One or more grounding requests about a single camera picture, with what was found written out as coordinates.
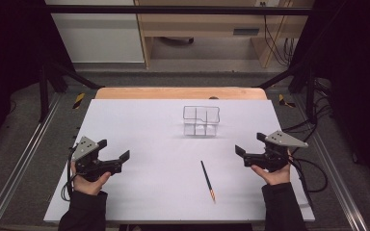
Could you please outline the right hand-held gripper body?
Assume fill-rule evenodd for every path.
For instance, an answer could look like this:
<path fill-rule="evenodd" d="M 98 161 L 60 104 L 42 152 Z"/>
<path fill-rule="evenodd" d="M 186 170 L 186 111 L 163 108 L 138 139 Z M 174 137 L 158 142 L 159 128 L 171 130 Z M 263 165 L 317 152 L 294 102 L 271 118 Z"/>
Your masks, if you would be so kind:
<path fill-rule="evenodd" d="M 282 169 L 289 163 L 288 149 L 290 147 L 308 148 L 305 141 L 300 141 L 282 131 L 275 131 L 267 135 L 265 142 L 265 159 L 270 172 Z"/>

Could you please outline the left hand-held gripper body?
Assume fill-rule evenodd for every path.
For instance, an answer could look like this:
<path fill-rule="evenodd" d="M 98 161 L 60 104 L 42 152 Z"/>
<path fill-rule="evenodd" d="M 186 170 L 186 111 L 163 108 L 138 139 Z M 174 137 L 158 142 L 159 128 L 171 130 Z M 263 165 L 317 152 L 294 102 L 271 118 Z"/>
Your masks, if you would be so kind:
<path fill-rule="evenodd" d="M 76 174 L 90 182 L 96 181 L 105 171 L 105 163 L 98 159 L 96 150 L 98 144 L 87 137 L 82 137 L 78 142 L 72 160 L 75 163 Z"/>

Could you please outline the black gold makeup brush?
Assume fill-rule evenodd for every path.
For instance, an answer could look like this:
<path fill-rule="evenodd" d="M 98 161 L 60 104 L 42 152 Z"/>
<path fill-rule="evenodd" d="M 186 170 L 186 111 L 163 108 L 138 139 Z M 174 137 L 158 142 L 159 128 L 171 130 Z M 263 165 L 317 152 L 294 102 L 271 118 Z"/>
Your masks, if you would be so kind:
<path fill-rule="evenodd" d="M 210 182 L 210 179 L 209 179 L 208 172 L 206 170 L 205 164 L 204 164 L 203 161 L 200 161 L 200 164 L 201 164 L 201 167 L 202 167 L 204 178 L 205 178 L 205 181 L 206 181 L 206 184 L 207 184 L 209 193 L 211 195 L 211 198 L 212 198 L 213 202 L 216 203 L 216 195 L 215 195 L 214 190 L 212 188 L 212 185 L 211 185 L 211 182 Z"/>

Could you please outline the clear acrylic organizer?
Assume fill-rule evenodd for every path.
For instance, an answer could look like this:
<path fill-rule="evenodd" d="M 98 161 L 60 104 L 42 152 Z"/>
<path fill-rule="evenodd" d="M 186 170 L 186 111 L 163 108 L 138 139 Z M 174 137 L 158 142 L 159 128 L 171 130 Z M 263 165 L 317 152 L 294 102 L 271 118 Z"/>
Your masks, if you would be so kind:
<path fill-rule="evenodd" d="M 219 128 L 220 108 L 212 106 L 184 106 L 183 124 L 185 136 L 216 137 Z"/>

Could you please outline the person's left hand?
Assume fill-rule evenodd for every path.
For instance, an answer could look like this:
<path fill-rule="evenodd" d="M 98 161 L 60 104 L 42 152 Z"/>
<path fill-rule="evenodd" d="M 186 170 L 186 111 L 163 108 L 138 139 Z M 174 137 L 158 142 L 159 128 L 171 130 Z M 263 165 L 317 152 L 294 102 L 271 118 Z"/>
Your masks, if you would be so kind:
<path fill-rule="evenodd" d="M 105 172 L 96 181 L 90 182 L 84 177 L 76 175 L 73 179 L 73 189 L 88 195 L 98 195 L 110 177 L 111 173 Z"/>

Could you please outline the person's right hand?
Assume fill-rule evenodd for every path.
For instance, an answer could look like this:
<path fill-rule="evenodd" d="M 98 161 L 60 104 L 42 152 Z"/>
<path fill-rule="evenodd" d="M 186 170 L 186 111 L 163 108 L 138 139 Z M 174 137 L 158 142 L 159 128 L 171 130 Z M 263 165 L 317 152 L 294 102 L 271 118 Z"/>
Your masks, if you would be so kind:
<path fill-rule="evenodd" d="M 278 185 L 290 182 L 290 164 L 274 172 L 269 172 L 263 168 L 252 165 L 251 169 L 260 176 L 268 185 Z"/>

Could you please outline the white board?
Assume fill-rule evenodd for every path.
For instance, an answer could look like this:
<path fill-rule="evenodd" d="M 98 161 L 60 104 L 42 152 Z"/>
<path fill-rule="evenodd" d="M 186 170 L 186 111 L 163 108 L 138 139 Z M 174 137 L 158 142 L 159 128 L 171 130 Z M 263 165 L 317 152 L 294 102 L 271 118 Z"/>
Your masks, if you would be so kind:
<path fill-rule="evenodd" d="M 217 136 L 183 134 L 184 106 L 220 108 Z M 79 134 L 106 140 L 102 160 L 129 150 L 122 172 L 104 186 L 106 218 L 118 223 L 243 223 L 265 218 L 263 180 L 235 153 L 261 153 L 257 133 L 279 128 L 269 100 L 94 99 Z M 209 193 L 203 161 L 216 195 Z"/>

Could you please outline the yellow black tape marker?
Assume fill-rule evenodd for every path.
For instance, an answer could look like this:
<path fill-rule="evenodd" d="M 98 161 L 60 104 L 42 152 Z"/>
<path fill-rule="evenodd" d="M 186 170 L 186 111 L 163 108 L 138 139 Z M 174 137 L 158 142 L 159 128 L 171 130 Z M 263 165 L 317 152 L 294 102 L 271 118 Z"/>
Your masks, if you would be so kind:
<path fill-rule="evenodd" d="M 76 99 L 75 99 L 75 102 L 72 106 L 72 109 L 78 109 L 83 101 L 85 97 L 85 93 L 81 92 L 77 95 Z"/>
<path fill-rule="evenodd" d="M 279 105 L 281 105 L 281 106 L 286 106 L 286 107 L 289 107 L 289 108 L 296 108 L 296 104 L 286 102 L 285 99 L 284 99 L 284 96 L 282 94 L 278 95 L 278 102 L 279 102 Z"/>

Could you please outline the black metal stand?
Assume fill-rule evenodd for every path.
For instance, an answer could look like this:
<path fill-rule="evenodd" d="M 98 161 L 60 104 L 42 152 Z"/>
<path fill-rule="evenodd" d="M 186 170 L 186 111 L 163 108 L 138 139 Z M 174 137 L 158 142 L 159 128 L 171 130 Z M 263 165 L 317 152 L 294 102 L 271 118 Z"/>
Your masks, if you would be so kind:
<path fill-rule="evenodd" d="M 288 67 L 285 71 L 278 74 L 276 77 L 258 85 L 260 89 L 266 90 L 272 85 L 293 76 L 288 90 L 291 93 L 298 93 L 303 87 L 306 87 L 305 94 L 305 115 L 313 124 L 317 122 L 314 109 L 314 92 L 315 92 L 315 77 L 309 62 L 299 62 Z"/>
<path fill-rule="evenodd" d="M 66 92 L 68 84 L 64 77 L 68 76 L 92 90 L 99 90 L 101 86 L 79 75 L 57 63 L 45 63 L 39 72 L 40 84 L 40 122 L 43 122 L 49 114 L 48 85 L 51 85 L 55 92 Z"/>

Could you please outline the wooden table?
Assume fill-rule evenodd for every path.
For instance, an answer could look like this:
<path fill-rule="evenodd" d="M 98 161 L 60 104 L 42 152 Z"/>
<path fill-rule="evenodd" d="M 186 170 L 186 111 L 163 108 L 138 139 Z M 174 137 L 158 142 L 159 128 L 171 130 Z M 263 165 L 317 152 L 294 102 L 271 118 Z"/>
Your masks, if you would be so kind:
<path fill-rule="evenodd" d="M 260 88 L 238 87 L 129 87 L 102 88 L 95 99 L 248 99 L 267 100 L 267 95 Z"/>

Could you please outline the white cabinet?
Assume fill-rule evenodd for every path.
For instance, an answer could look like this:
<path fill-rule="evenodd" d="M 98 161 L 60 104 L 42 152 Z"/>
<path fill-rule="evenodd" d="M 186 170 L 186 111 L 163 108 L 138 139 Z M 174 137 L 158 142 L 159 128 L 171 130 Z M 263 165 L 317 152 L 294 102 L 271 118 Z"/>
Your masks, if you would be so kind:
<path fill-rule="evenodd" d="M 52 18 L 75 64 L 144 62 L 135 14 L 53 13 Z"/>

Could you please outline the black curtain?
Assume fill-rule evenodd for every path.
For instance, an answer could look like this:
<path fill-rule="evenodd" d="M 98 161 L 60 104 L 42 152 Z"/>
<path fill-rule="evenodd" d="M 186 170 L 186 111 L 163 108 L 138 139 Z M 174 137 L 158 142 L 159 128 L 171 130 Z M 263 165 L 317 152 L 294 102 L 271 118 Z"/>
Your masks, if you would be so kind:
<path fill-rule="evenodd" d="M 72 69 L 45 0 L 0 0 L 0 127 L 11 108 L 11 95 L 39 80 L 40 68 L 56 62 Z"/>
<path fill-rule="evenodd" d="M 370 0 L 314 0 L 313 8 L 327 13 L 308 18 L 293 61 L 304 58 L 330 22 L 310 56 L 312 70 L 330 81 L 334 111 L 352 148 L 370 168 Z"/>

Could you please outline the light wooden desk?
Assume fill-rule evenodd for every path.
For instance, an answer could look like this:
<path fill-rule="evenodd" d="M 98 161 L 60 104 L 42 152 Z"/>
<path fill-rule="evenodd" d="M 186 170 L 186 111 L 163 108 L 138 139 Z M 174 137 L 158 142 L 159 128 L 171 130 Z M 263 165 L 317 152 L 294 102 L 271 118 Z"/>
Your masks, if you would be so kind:
<path fill-rule="evenodd" d="M 315 0 L 133 0 L 137 6 L 209 6 L 311 8 Z M 139 14 L 137 16 L 145 58 L 150 59 L 155 38 L 230 38 L 251 40 L 262 67 L 281 58 L 277 45 L 283 39 L 298 39 L 307 21 L 305 15 Z"/>

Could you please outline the aluminium rail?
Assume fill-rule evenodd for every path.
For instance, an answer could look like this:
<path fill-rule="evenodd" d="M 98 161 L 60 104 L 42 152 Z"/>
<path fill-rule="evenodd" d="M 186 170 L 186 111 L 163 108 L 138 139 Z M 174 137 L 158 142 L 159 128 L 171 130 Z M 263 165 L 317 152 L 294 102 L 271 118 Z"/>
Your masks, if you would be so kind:
<path fill-rule="evenodd" d="M 23 150 L 16 165 L 14 166 L 11 175 L 9 176 L 2 191 L 0 192 L 0 219 L 6 211 L 11 199 L 13 198 L 14 192 L 17 189 L 28 165 L 33 159 L 40 145 L 40 142 L 53 118 L 53 115 L 58 109 L 62 97 L 63 96 L 60 93 L 53 94 L 52 100 L 49 104 L 47 116 L 43 119 L 42 122 L 38 124 L 32 137 L 29 139 L 25 149 Z"/>
<path fill-rule="evenodd" d="M 297 102 L 299 112 L 308 119 L 305 115 L 305 102 L 300 96 L 294 95 L 293 99 Z M 314 103 L 315 115 L 317 121 L 330 112 L 330 106 L 325 104 L 319 106 Z M 333 162 L 330 153 L 322 140 L 321 135 L 317 131 L 318 127 L 312 128 L 312 134 L 309 136 L 310 143 L 315 148 L 323 171 L 327 174 L 328 185 L 334 192 L 334 196 L 338 201 L 341 212 L 347 220 L 352 231 L 369 231 L 369 228 L 361 214 L 349 188 L 347 187 L 342 175 L 339 173 L 337 166 Z"/>

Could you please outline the black horizontal frame bar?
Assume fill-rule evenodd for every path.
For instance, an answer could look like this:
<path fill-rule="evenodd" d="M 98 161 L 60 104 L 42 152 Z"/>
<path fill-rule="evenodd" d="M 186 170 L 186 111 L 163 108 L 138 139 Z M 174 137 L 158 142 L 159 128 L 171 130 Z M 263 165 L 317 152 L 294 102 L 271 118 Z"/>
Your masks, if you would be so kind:
<path fill-rule="evenodd" d="M 311 8 L 46 5 L 50 13 L 311 15 Z"/>

